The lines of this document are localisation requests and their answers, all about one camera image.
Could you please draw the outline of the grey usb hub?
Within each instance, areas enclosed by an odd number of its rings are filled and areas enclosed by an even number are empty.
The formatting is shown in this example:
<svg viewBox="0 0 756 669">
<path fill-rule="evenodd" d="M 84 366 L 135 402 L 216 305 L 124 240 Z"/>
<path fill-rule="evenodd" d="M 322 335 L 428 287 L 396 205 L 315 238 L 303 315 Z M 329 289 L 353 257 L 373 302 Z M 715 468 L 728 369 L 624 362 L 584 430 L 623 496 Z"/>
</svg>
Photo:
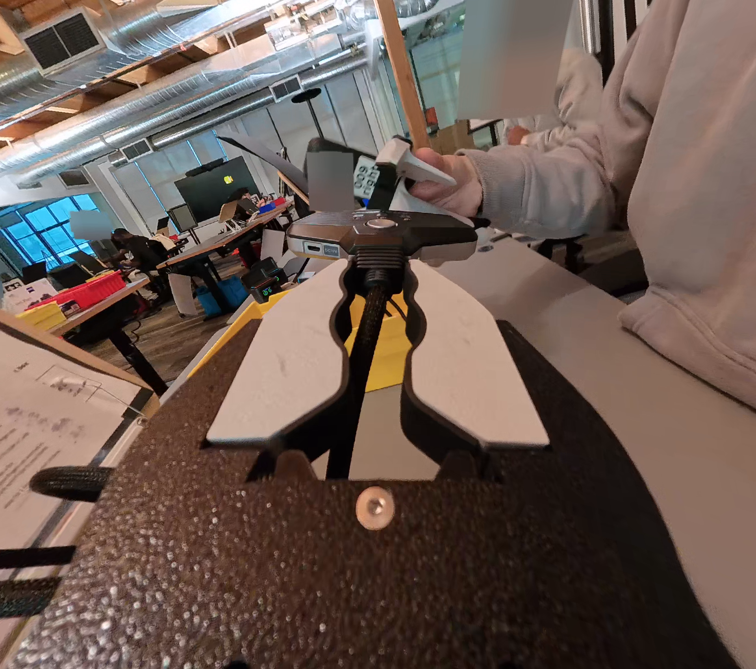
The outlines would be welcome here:
<svg viewBox="0 0 756 669">
<path fill-rule="evenodd" d="M 397 268 L 471 257 L 476 230 L 451 215 L 407 211 L 318 212 L 294 222 L 288 248 L 300 257 L 347 259 L 362 268 Z"/>
</svg>

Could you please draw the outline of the small yellow bin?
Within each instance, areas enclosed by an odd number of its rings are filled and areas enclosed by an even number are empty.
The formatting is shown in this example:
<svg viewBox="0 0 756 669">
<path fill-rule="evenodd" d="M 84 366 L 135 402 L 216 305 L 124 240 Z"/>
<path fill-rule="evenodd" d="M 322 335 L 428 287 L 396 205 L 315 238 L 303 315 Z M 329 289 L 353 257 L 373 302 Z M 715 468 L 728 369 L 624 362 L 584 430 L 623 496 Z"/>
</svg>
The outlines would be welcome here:
<svg viewBox="0 0 756 669">
<path fill-rule="evenodd" d="M 67 321 L 61 306 L 54 301 L 33 305 L 15 317 L 43 331 L 55 329 Z"/>
</svg>

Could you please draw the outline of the blue plastic bin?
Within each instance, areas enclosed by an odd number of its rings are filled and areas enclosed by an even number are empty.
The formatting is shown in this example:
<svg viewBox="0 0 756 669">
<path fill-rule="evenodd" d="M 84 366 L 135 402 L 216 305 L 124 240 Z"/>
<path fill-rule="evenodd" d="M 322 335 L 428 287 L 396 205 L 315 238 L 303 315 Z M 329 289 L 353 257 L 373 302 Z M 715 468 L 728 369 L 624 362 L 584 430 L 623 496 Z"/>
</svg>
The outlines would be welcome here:
<svg viewBox="0 0 756 669">
<path fill-rule="evenodd" d="M 249 291 L 238 276 L 231 276 L 216 282 L 219 293 L 226 305 L 234 312 L 250 296 Z M 217 299 L 205 285 L 199 285 L 195 289 L 195 297 L 201 305 L 206 317 L 215 317 L 224 314 Z"/>
</svg>

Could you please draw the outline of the black office chair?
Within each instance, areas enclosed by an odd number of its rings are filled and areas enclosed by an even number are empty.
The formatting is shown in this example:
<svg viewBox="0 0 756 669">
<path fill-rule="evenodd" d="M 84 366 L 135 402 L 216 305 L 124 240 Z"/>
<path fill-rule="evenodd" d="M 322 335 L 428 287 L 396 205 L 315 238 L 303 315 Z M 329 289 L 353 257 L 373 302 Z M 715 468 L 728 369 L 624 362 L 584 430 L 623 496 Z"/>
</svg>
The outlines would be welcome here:
<svg viewBox="0 0 756 669">
<path fill-rule="evenodd" d="M 591 264 L 587 262 L 583 254 L 582 237 L 564 239 L 545 239 L 536 247 L 536 252 L 555 262 L 553 256 L 556 251 L 563 251 L 562 266 L 573 275 L 581 275 L 588 270 Z"/>
</svg>

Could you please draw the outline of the person's right hand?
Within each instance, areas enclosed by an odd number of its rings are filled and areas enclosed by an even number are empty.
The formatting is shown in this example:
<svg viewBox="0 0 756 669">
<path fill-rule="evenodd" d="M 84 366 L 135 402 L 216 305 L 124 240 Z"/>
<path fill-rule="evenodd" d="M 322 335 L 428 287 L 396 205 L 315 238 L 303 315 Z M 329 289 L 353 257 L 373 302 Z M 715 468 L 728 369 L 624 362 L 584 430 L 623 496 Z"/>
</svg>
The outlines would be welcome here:
<svg viewBox="0 0 756 669">
<path fill-rule="evenodd" d="M 408 190 L 413 197 L 468 219 L 493 222 L 482 211 L 483 186 L 476 166 L 479 159 L 488 155 L 487 151 L 439 154 L 430 148 L 420 148 L 415 154 L 419 160 L 453 178 L 455 185 L 416 181 Z"/>
</svg>

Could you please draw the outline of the black power station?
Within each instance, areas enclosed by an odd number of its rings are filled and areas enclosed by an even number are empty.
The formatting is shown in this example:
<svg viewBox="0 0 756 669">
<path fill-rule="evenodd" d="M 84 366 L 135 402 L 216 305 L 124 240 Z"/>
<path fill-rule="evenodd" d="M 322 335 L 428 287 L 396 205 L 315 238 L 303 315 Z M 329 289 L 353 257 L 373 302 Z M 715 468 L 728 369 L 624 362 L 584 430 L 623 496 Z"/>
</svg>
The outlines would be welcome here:
<svg viewBox="0 0 756 669">
<path fill-rule="evenodd" d="M 287 282 L 287 273 L 271 257 L 254 263 L 241 276 L 242 285 L 258 304 L 267 303 L 272 296 L 282 292 Z"/>
</svg>

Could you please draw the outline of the yellow plastic bin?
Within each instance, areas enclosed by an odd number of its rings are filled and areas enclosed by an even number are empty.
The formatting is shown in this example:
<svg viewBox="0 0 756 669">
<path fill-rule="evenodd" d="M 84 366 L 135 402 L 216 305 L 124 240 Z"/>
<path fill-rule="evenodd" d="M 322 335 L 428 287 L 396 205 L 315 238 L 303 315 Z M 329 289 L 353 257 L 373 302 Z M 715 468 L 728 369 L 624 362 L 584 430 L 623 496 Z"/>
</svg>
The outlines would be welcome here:
<svg viewBox="0 0 756 669">
<path fill-rule="evenodd" d="M 244 310 L 225 327 L 216 340 L 209 343 L 209 348 L 199 354 L 195 364 L 188 365 L 186 378 L 206 364 L 222 346 L 234 337 L 244 326 L 256 322 L 270 312 L 291 290 L 284 290 L 274 294 L 263 304 L 252 301 Z M 391 297 L 387 303 L 380 336 L 373 355 L 373 363 L 367 380 L 367 392 L 382 390 L 391 386 L 401 385 L 404 377 L 404 362 L 411 348 L 411 343 L 405 333 L 405 316 L 408 306 L 402 293 Z"/>
</svg>

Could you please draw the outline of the blue tinted window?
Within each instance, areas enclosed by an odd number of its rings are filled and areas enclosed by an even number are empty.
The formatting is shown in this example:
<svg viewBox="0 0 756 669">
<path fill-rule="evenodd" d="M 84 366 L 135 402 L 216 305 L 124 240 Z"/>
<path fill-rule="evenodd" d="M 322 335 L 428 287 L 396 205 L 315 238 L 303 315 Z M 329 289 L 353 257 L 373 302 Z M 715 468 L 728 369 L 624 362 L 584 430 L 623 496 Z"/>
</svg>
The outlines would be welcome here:
<svg viewBox="0 0 756 669">
<path fill-rule="evenodd" d="M 66 265 L 76 252 L 95 257 L 91 243 L 76 239 L 70 227 L 71 213 L 80 211 L 99 209 L 87 194 L 2 207 L 2 254 L 18 271 L 39 262 L 48 268 Z"/>
</svg>

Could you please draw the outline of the clipboard with printed paper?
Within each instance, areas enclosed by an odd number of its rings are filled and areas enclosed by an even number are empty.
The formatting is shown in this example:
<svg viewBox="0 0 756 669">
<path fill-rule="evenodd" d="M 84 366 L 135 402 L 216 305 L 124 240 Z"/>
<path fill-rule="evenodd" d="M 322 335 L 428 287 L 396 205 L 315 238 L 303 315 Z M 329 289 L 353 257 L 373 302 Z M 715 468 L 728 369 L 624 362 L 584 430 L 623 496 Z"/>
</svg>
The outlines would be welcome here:
<svg viewBox="0 0 756 669">
<path fill-rule="evenodd" d="M 159 407 L 137 377 L 1 314 L 1 544 L 62 544 L 85 512 L 31 490 L 59 466 L 117 466 Z"/>
</svg>

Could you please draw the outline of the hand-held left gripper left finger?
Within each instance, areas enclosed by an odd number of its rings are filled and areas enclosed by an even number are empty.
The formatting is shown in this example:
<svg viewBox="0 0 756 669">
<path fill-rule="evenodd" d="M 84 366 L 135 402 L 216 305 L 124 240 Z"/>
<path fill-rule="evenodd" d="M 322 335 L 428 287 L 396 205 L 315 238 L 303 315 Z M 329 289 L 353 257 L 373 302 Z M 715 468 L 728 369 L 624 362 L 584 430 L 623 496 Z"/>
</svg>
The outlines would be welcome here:
<svg viewBox="0 0 756 669">
<path fill-rule="evenodd" d="M 350 268 L 347 259 L 332 262 L 264 315 L 206 434 L 208 444 L 287 450 L 345 397 Z"/>
</svg>

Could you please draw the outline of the silver ventilation duct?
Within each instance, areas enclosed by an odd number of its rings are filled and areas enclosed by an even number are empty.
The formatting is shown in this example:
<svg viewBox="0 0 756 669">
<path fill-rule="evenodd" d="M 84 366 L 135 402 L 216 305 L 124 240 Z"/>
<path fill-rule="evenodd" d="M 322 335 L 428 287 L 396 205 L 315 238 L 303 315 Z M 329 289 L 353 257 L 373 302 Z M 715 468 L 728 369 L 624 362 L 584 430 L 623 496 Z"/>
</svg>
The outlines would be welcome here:
<svg viewBox="0 0 756 669">
<path fill-rule="evenodd" d="M 364 33 L 328 34 L 276 52 L 258 37 L 75 115 L 2 152 L 2 177 L 28 189 L 131 145 L 147 135 L 202 114 L 342 52 L 364 48 Z"/>
</svg>

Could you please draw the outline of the person's right forearm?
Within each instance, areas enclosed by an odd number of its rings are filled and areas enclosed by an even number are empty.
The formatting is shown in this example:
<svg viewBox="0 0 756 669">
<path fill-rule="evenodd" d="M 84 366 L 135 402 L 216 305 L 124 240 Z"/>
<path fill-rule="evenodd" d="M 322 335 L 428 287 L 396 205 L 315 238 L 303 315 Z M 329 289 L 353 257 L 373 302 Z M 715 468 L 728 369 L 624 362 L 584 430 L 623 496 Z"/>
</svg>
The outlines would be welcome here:
<svg viewBox="0 0 756 669">
<path fill-rule="evenodd" d="M 533 238 L 627 229 L 651 122 L 632 109 L 603 116 L 550 152 L 522 145 L 459 151 L 480 185 L 475 215 Z"/>
</svg>

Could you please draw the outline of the black floor lamp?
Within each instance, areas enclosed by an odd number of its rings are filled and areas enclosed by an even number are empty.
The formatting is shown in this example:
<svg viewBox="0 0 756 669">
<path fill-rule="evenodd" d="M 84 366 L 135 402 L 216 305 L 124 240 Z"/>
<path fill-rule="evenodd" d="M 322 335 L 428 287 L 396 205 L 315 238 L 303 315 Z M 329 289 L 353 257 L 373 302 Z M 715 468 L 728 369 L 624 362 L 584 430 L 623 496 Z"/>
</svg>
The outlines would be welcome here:
<svg viewBox="0 0 756 669">
<path fill-rule="evenodd" d="M 317 114 L 315 112 L 314 107 L 314 100 L 320 96 L 322 93 L 321 87 L 313 87 L 309 89 L 303 89 L 301 92 L 293 95 L 291 97 L 291 102 L 296 105 L 306 105 L 307 109 L 309 110 L 310 116 L 312 118 L 313 124 L 315 125 L 317 136 L 318 138 L 324 137 L 323 129 L 320 125 L 320 121 L 317 117 Z"/>
</svg>

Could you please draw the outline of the person's grey hoodie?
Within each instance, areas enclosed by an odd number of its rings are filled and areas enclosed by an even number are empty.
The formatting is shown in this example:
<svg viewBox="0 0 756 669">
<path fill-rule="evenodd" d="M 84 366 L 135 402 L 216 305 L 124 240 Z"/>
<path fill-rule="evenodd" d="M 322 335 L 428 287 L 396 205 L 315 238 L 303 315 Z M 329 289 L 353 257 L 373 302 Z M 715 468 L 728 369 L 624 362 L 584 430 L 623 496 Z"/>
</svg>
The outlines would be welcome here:
<svg viewBox="0 0 756 669">
<path fill-rule="evenodd" d="M 628 203 L 649 287 L 621 324 L 751 407 L 754 41 L 751 0 L 653 0 L 599 119 L 652 121 Z"/>
</svg>

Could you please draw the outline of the red plastic bin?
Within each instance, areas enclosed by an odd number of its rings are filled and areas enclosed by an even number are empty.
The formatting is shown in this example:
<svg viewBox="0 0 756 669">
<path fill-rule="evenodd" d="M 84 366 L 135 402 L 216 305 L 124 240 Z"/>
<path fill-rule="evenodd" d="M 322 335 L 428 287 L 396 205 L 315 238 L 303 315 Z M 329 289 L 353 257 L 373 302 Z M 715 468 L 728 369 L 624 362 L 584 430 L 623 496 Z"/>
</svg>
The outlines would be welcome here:
<svg viewBox="0 0 756 669">
<path fill-rule="evenodd" d="M 87 309 L 116 292 L 126 288 L 127 283 L 119 272 L 108 271 L 91 277 L 85 283 L 64 290 L 37 306 L 56 303 L 60 308 L 74 303 L 79 309 Z"/>
</svg>

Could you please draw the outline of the wooden desk with black legs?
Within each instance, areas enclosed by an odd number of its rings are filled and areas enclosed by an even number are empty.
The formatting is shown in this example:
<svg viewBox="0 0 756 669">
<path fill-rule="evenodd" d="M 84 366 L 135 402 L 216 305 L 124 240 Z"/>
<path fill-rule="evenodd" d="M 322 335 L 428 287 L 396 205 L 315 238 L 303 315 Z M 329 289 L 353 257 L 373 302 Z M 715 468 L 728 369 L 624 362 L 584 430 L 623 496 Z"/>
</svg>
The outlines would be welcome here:
<svg viewBox="0 0 756 669">
<path fill-rule="evenodd" d="M 168 389 L 163 378 L 156 372 L 153 365 L 144 357 L 137 345 L 132 342 L 124 330 L 126 324 L 126 312 L 118 309 L 115 313 L 109 312 L 115 306 L 119 306 L 124 299 L 137 295 L 137 292 L 148 285 L 147 278 L 134 281 L 124 288 L 111 294 L 95 305 L 73 315 L 56 327 L 48 331 L 53 336 L 64 336 L 70 331 L 81 327 L 82 324 L 101 315 L 106 315 L 107 320 L 101 322 L 97 328 L 99 333 L 108 338 L 121 356 L 132 367 L 133 371 L 144 381 L 149 388 L 158 396 L 162 396 Z"/>
<path fill-rule="evenodd" d="M 223 315 L 230 315 L 232 314 L 232 310 L 226 305 L 216 285 L 220 277 L 212 263 L 211 255 L 213 253 L 217 254 L 220 249 L 239 249 L 241 258 L 255 262 L 256 255 L 251 247 L 252 233 L 257 229 L 262 229 L 282 215 L 290 217 L 289 211 L 293 209 L 293 206 L 293 197 L 279 198 L 275 202 L 273 210 L 259 214 L 241 229 L 226 231 L 207 239 L 196 247 L 184 250 L 176 257 L 167 259 L 157 266 L 157 269 L 166 270 L 169 274 L 173 275 L 193 275 L 202 280 L 203 284 L 211 290 L 211 293 L 217 299 L 218 304 L 224 312 L 224 314 L 215 317 L 205 316 L 205 321 Z"/>
</svg>

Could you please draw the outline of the large black wall screen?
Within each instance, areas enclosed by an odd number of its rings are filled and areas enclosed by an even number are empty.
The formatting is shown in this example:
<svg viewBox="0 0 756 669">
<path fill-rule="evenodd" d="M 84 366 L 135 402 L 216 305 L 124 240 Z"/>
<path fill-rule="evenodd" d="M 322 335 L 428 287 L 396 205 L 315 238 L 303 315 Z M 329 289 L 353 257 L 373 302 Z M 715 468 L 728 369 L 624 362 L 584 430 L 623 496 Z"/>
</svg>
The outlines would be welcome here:
<svg viewBox="0 0 756 669">
<path fill-rule="evenodd" d="M 218 159 L 194 168 L 174 185 L 197 223 L 216 219 L 222 206 L 232 201 L 233 194 L 239 189 L 261 194 L 242 157 L 228 161 Z"/>
</svg>

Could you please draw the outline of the wooden post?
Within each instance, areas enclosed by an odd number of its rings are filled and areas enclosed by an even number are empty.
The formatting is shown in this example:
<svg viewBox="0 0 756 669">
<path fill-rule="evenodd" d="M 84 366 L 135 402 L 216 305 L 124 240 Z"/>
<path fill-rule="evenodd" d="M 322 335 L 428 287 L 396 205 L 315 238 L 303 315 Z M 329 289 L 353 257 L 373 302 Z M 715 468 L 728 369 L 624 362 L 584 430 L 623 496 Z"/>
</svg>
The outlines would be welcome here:
<svg viewBox="0 0 756 669">
<path fill-rule="evenodd" d="M 416 150 L 430 148 L 424 110 L 414 82 L 413 70 L 395 10 L 394 0 L 373 0 L 398 96 Z"/>
</svg>

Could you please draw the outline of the ceiling air vent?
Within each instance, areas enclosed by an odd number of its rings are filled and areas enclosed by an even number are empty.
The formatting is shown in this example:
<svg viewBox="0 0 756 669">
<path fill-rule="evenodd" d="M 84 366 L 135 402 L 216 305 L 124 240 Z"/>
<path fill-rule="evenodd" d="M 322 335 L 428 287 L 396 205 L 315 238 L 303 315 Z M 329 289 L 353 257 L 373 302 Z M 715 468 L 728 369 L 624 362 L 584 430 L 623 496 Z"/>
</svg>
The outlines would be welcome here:
<svg viewBox="0 0 756 669">
<path fill-rule="evenodd" d="M 87 7 L 63 13 L 20 34 L 25 50 L 44 76 L 107 49 L 98 16 Z"/>
</svg>

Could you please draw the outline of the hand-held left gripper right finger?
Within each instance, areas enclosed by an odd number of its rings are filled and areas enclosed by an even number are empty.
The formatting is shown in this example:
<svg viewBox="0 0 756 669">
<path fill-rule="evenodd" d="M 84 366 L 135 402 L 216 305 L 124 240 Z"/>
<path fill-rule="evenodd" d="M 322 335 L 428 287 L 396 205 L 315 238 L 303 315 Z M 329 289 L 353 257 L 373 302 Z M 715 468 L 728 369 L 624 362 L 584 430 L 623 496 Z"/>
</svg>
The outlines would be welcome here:
<svg viewBox="0 0 756 669">
<path fill-rule="evenodd" d="M 425 454 L 543 449 L 550 439 L 493 315 L 418 259 L 405 277 L 404 435 Z"/>
</svg>

